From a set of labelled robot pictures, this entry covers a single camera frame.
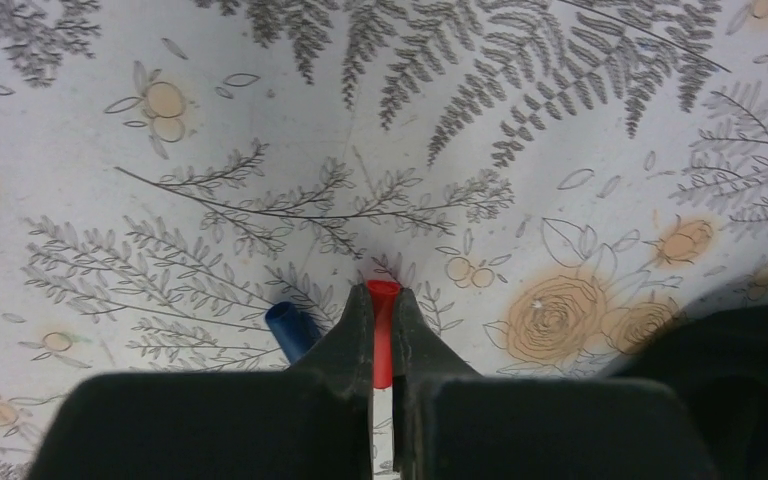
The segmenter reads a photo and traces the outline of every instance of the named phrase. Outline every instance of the red cylinder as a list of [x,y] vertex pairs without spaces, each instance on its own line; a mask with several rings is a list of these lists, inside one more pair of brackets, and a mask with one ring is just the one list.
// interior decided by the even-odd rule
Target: red cylinder
[[385,389],[393,385],[393,351],[390,344],[393,328],[393,305],[402,286],[395,282],[366,282],[375,311],[375,346],[373,349],[372,384]]

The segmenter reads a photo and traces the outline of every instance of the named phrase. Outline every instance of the flower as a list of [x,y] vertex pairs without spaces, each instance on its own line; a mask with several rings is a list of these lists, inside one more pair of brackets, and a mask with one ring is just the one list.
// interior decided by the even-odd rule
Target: flower
[[508,312],[507,351],[512,356],[566,370],[606,311],[595,282],[560,275],[525,292]]
[[674,327],[679,317],[675,300],[667,304],[643,302],[631,308],[617,308],[602,318],[602,333],[617,350],[626,354],[639,352],[656,335]]
[[657,250],[656,261],[659,265],[664,262],[693,263],[708,248],[713,237],[714,229],[709,222],[696,220],[682,225],[679,217],[678,225],[667,238],[652,243]]

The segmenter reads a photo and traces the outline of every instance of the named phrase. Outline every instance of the rose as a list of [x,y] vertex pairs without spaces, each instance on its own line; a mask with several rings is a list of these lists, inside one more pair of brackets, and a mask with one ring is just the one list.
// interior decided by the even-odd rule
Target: rose
[[658,263],[688,262],[708,248],[714,236],[714,229],[705,220],[696,220],[679,225],[665,239],[655,242]]
[[643,346],[677,324],[678,305],[671,298],[666,305],[639,303],[631,308],[617,308],[602,318],[602,333],[610,343],[626,354],[639,352]]
[[585,341],[599,331],[606,311],[599,286],[563,275],[525,292],[508,312],[507,351],[512,356],[566,370]]

